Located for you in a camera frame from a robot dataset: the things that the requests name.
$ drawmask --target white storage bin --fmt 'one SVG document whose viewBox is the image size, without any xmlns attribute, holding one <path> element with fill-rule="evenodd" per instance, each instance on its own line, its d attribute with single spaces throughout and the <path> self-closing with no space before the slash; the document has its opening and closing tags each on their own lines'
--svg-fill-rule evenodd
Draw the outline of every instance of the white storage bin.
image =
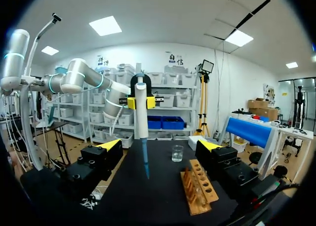
<svg viewBox="0 0 316 226">
<path fill-rule="evenodd" d="M 104 93 L 93 94 L 93 103 L 94 104 L 104 104 L 104 102 L 105 102 Z"/>
<path fill-rule="evenodd" d="M 114 120 L 113 119 L 109 119 L 105 116 L 103 116 L 103 119 L 104 119 L 104 123 L 105 124 L 113 124 Z"/>
<path fill-rule="evenodd" d="M 81 104 L 81 96 L 82 94 L 73 94 L 73 103 Z"/>
<path fill-rule="evenodd" d="M 159 140 L 159 141 L 171 141 L 172 135 L 171 135 L 171 133 L 158 132 L 157 140 Z"/>
<path fill-rule="evenodd" d="M 122 64 L 119 64 L 117 68 L 118 68 L 118 73 L 128 71 L 132 73 L 133 75 L 135 74 L 135 68 L 131 64 L 122 63 Z"/>
<path fill-rule="evenodd" d="M 95 135 L 95 138 L 98 138 L 100 140 L 105 140 L 105 133 L 102 129 L 95 129 L 94 130 L 94 135 Z"/>
<path fill-rule="evenodd" d="M 173 134 L 174 141 L 187 141 L 189 139 L 184 133 Z"/>
<path fill-rule="evenodd" d="M 74 115 L 74 110 L 72 108 L 60 108 L 61 117 L 71 117 Z"/>
<path fill-rule="evenodd" d="M 191 95 L 177 95 L 176 99 L 177 107 L 179 108 L 188 108 L 190 106 Z"/>
<path fill-rule="evenodd" d="M 161 94 L 163 102 L 160 103 L 160 107 L 171 108 L 173 107 L 174 95 L 173 94 Z"/>
<path fill-rule="evenodd" d="M 243 144 L 240 144 L 238 142 L 233 141 L 232 147 L 238 151 L 238 153 L 242 153 L 245 150 L 245 147 L 247 145 L 247 142 L 244 142 Z"/>
<path fill-rule="evenodd" d="M 120 84 L 130 84 L 130 80 L 134 76 L 133 73 L 126 71 L 126 72 L 119 72 L 116 74 L 117 76 L 117 83 Z"/>
<path fill-rule="evenodd" d="M 63 126 L 63 131 L 70 132 L 70 128 L 69 128 L 68 124 Z"/>
<path fill-rule="evenodd" d="M 118 124 L 122 126 L 131 126 L 134 123 L 134 114 L 122 114 L 118 119 Z"/>
<path fill-rule="evenodd" d="M 196 82 L 196 75 L 193 74 L 181 74 L 182 85 L 186 87 L 193 87 Z"/>
<path fill-rule="evenodd" d="M 82 131 L 82 124 L 79 123 L 75 123 L 75 124 L 68 124 L 69 125 L 69 129 L 71 133 L 79 133 Z"/>
<path fill-rule="evenodd" d="M 73 101 L 73 96 L 71 94 L 64 94 L 60 97 L 61 103 L 71 103 Z"/>
<path fill-rule="evenodd" d="M 179 84 L 179 74 L 166 73 L 166 84 L 167 85 L 178 85 Z"/>
<path fill-rule="evenodd" d="M 116 73 L 112 73 L 112 72 L 104 73 L 103 76 L 108 78 L 108 79 L 111 79 L 113 81 L 117 80 L 117 74 Z"/>
<path fill-rule="evenodd" d="M 157 132 L 149 132 L 147 140 L 154 141 L 157 139 Z"/>
<path fill-rule="evenodd" d="M 152 84 L 162 84 L 162 75 L 161 72 L 149 72 L 148 76 L 152 82 Z"/>
<path fill-rule="evenodd" d="M 103 122 L 103 113 L 90 113 L 90 120 L 93 123 Z"/>
<path fill-rule="evenodd" d="M 128 149 L 133 143 L 133 132 L 121 131 L 116 135 L 116 139 L 122 140 L 123 148 Z"/>
</svg>

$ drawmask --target desk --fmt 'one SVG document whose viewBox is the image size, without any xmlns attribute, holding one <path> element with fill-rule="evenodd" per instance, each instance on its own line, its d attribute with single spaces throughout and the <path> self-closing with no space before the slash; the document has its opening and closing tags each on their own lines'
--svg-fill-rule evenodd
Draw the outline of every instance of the desk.
<svg viewBox="0 0 316 226">
<path fill-rule="evenodd" d="M 212 182 L 219 200 L 210 212 L 190 216 L 180 171 L 189 167 L 195 152 L 187 141 L 148 141 L 150 179 L 146 177 L 140 140 L 135 140 L 105 191 L 99 206 L 101 215 L 123 222 L 151 224 L 193 223 L 218 225 L 227 220 L 237 206 L 218 182 Z M 184 147 L 182 162 L 171 161 L 173 145 Z"/>
<path fill-rule="evenodd" d="M 280 132 L 280 136 L 279 136 L 279 140 L 277 142 L 277 146 L 276 146 L 276 149 L 279 150 L 280 148 L 282 147 L 280 146 L 281 144 L 281 140 L 283 138 L 283 135 L 285 136 L 291 136 L 291 137 L 294 137 L 296 139 L 299 139 L 299 140 L 302 140 L 302 141 L 307 141 L 307 149 L 305 151 L 305 154 L 303 156 L 303 160 L 301 162 L 301 165 L 300 167 L 298 168 L 294 178 L 293 178 L 293 182 L 295 181 L 297 175 L 299 174 L 299 172 L 301 171 L 302 167 L 303 167 L 303 164 L 305 162 L 305 159 L 307 157 L 307 154 L 308 154 L 308 151 L 310 150 L 310 146 L 311 146 L 311 142 L 312 140 L 314 139 L 314 133 L 313 131 L 308 131 L 308 130 L 304 130 L 306 132 L 306 135 L 303 134 L 303 133 L 300 133 L 299 130 L 297 129 L 294 129 L 294 127 L 291 127 L 291 128 L 279 128 L 278 129 L 279 132 Z"/>
</svg>

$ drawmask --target blue chair backrest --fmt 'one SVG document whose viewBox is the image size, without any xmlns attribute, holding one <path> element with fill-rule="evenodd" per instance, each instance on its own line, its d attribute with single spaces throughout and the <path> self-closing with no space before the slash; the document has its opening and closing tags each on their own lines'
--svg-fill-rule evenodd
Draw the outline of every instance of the blue chair backrest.
<svg viewBox="0 0 316 226">
<path fill-rule="evenodd" d="M 226 131 L 264 148 L 272 128 L 230 117 Z"/>
</svg>

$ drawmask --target light fixture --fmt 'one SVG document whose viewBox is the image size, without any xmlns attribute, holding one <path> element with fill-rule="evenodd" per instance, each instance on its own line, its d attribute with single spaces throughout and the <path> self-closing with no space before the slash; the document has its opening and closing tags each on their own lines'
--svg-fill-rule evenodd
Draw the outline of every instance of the light fixture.
<svg viewBox="0 0 316 226">
<path fill-rule="evenodd" d="M 56 54 L 59 51 L 57 49 L 55 49 L 55 48 L 50 47 L 50 46 L 46 46 L 42 50 L 42 52 L 52 56 L 52 55 Z"/>
<path fill-rule="evenodd" d="M 226 42 L 230 42 L 238 47 L 242 47 L 245 44 L 253 40 L 253 37 L 243 33 L 242 31 L 235 30 L 231 35 L 225 39 Z"/>
<path fill-rule="evenodd" d="M 298 67 L 298 64 L 297 64 L 296 62 L 291 62 L 291 63 L 286 64 L 286 66 L 287 66 L 289 69 L 292 69 L 292 68 Z"/>
<path fill-rule="evenodd" d="M 89 25 L 98 33 L 99 36 L 122 32 L 114 16 L 90 22 Z"/>
</svg>

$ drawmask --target black table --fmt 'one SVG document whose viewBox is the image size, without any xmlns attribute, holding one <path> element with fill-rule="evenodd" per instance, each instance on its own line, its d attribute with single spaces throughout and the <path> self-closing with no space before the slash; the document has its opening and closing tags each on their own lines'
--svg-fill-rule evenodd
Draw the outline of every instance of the black table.
<svg viewBox="0 0 316 226">
<path fill-rule="evenodd" d="M 171 161 L 175 144 L 184 146 L 183 160 L 179 163 Z M 95 210 L 120 223 L 218 225 L 236 208 L 236 201 L 229 199 L 218 182 L 212 181 L 219 200 L 211 203 L 210 212 L 190 216 L 180 178 L 180 171 L 190 167 L 189 160 L 196 159 L 187 141 L 148 141 L 148 159 L 149 180 L 141 143 L 135 140 Z"/>
</svg>

